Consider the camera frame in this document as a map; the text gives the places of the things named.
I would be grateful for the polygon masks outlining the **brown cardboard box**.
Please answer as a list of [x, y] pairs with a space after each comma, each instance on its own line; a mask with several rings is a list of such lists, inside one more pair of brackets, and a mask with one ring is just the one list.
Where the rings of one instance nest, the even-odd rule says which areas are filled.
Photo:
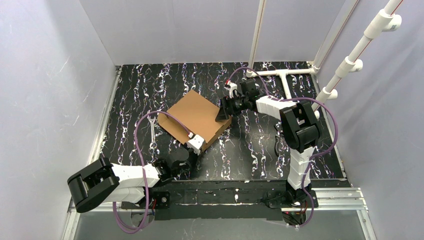
[[188, 129], [204, 139], [201, 152], [209, 148], [231, 125], [232, 120], [215, 121], [219, 107], [194, 90], [190, 90], [166, 112], [159, 113], [158, 124], [180, 143], [189, 141]]

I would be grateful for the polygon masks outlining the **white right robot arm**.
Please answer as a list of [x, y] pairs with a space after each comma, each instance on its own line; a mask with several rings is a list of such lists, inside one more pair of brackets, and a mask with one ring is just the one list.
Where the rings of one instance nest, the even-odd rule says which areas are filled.
[[287, 178], [289, 189], [310, 189], [310, 158], [322, 135], [312, 105], [302, 100], [294, 102], [260, 93], [251, 79], [239, 84], [230, 80], [224, 83], [228, 95], [220, 99], [216, 122], [229, 120], [244, 110], [279, 119], [282, 136], [290, 150], [290, 171]]

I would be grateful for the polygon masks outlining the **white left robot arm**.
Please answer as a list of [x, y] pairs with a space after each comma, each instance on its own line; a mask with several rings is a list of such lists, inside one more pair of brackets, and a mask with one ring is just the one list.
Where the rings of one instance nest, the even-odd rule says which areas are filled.
[[200, 155], [193, 149], [177, 148], [145, 166], [111, 163], [102, 157], [71, 175], [67, 185], [78, 213], [86, 213], [103, 203], [139, 204], [146, 188], [168, 184], [178, 175], [196, 167]]

